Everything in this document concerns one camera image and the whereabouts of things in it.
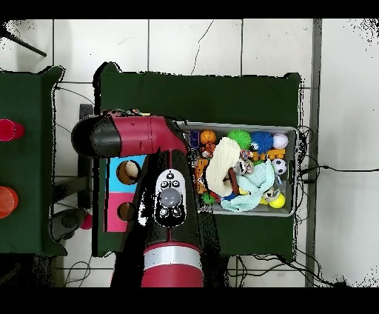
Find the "metal pole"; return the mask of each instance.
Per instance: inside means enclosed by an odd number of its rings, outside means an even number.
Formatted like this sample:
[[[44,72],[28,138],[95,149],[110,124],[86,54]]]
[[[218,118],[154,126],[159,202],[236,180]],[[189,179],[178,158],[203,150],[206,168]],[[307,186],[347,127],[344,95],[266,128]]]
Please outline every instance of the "metal pole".
[[[313,49],[312,49],[312,81],[309,127],[313,131],[313,140],[309,145],[309,155],[318,160],[318,114],[320,107],[320,74],[321,74],[321,39],[322,19],[313,19]],[[309,168],[316,167],[315,161],[309,159]],[[309,179],[315,180],[317,169],[309,173]],[[317,182],[308,184],[308,212],[306,220],[306,254],[315,256],[315,233],[316,233],[316,196]],[[306,267],[315,272],[315,261],[306,255]],[[306,272],[306,287],[313,287],[313,274]]]
[[[11,41],[14,41],[14,42],[17,43],[17,44],[20,44],[22,47],[25,47],[25,48],[27,48],[27,49],[29,49],[29,50],[32,50],[32,51],[34,51],[35,53],[38,53],[39,55],[41,55],[41,56],[43,56],[43,57],[46,57],[46,56],[47,56],[47,54],[44,53],[43,51],[40,51],[39,49],[34,48],[33,46],[30,46],[29,44],[27,44],[26,42],[22,41],[21,39],[18,39],[17,37],[15,37],[14,35],[12,35],[12,34],[9,33],[9,32],[6,32],[6,33],[4,34],[4,37],[5,37],[6,39],[9,39],[9,40],[11,40]]]

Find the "blue spiky ball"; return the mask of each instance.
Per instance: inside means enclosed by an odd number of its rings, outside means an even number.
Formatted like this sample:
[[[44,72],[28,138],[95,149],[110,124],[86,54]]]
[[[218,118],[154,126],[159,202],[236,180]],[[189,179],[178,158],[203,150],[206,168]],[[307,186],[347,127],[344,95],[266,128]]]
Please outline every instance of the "blue spiky ball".
[[[252,143],[258,145],[258,154],[267,153],[274,144],[274,138],[266,131],[256,131],[252,133]]]

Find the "blue panel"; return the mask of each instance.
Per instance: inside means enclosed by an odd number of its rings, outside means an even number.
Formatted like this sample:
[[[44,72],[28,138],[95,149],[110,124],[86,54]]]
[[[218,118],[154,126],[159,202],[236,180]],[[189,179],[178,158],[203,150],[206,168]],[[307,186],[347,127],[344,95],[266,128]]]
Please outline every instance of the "blue panel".
[[[123,157],[123,158],[119,158],[119,157],[111,158],[110,159],[110,192],[134,193],[137,187],[137,183],[131,184],[131,185],[122,184],[117,179],[116,170],[119,164],[126,160],[133,160],[137,164],[139,164],[139,167],[142,168],[145,157],[146,155],[129,156],[129,157]]]

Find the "white ball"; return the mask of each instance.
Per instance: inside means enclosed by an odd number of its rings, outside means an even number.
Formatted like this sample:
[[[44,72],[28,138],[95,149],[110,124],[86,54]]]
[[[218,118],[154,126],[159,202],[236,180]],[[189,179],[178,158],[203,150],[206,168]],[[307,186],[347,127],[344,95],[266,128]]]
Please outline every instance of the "white ball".
[[[277,176],[282,175],[287,170],[286,162],[283,159],[275,158],[271,161],[271,164],[274,167],[274,172]]]
[[[276,133],[274,136],[274,144],[272,145],[276,150],[286,148],[288,145],[288,137],[283,133]]]

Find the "white band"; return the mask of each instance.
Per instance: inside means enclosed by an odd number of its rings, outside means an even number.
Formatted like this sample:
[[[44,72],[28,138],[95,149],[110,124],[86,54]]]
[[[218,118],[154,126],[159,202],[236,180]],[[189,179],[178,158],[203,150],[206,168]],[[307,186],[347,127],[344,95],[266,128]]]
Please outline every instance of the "white band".
[[[160,265],[183,264],[201,270],[200,253],[191,247],[170,245],[156,247],[144,254],[144,269]]]

